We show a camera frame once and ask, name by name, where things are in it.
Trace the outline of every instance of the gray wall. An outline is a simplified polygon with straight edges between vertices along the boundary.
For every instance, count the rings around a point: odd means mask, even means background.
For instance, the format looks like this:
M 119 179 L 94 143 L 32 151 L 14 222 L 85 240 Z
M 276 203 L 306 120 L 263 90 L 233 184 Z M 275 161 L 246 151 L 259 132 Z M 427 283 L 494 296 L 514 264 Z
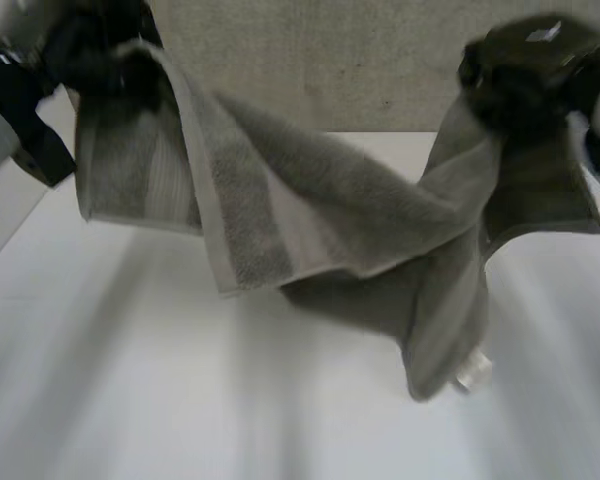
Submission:
M 153 0 L 167 48 L 210 85 L 326 130 L 432 131 L 462 48 L 539 11 L 600 25 L 600 0 Z

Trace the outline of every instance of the robotic arm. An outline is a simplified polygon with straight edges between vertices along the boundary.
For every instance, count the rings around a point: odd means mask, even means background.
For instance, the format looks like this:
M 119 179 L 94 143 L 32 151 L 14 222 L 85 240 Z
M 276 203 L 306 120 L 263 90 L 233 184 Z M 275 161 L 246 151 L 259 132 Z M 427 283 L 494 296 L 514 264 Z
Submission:
M 70 11 L 39 51 L 21 54 L 0 41 L 0 165 L 12 157 L 51 187 L 74 172 L 66 146 L 36 114 L 38 104 L 60 84 L 80 94 L 155 98 L 155 64 L 141 55 L 121 60 L 111 54 L 131 38 L 161 46 L 151 11 L 142 0 L 108 4 L 100 12 Z
M 571 112 L 582 114 L 600 173 L 598 32 L 557 14 L 512 22 L 466 47 L 459 77 L 474 113 L 505 134 L 542 138 Z

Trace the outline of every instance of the white tabletop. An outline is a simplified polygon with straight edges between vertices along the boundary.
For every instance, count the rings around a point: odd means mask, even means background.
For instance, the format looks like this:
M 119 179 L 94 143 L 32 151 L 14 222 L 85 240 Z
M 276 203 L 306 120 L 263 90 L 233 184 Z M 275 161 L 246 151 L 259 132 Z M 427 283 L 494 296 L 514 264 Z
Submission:
M 343 137 L 414 179 L 433 140 Z M 488 273 L 492 384 L 420 405 L 393 341 L 220 299 L 200 239 L 87 225 L 68 182 L 0 254 L 0 480 L 600 479 L 600 237 Z

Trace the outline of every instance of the towel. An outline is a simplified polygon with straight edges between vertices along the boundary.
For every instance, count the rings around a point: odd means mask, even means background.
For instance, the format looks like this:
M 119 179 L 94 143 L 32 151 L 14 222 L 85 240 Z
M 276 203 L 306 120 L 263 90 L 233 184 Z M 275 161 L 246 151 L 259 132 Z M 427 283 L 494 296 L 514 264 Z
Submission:
M 411 183 L 364 151 L 205 90 L 151 45 L 121 54 L 135 51 L 164 71 L 162 101 L 81 99 L 84 218 L 203 235 L 221 293 L 282 288 L 297 308 L 390 335 L 418 401 L 483 340 L 490 255 L 526 233 L 600 233 L 566 126 L 543 142 L 504 138 L 460 97 Z

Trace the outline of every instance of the gray towel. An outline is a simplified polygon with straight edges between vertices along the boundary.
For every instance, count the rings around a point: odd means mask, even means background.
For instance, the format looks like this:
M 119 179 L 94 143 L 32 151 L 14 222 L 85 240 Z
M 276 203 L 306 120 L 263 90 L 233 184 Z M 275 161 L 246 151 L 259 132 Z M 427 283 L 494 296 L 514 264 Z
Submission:
M 163 51 L 128 48 L 164 69 L 163 101 L 151 111 L 82 99 L 82 215 L 202 233 L 220 292 L 282 287 L 298 308 L 391 335 L 416 400 L 481 342 L 489 255 L 529 232 L 600 233 L 566 127 L 512 144 L 460 98 L 413 184 L 331 137 L 206 92 Z

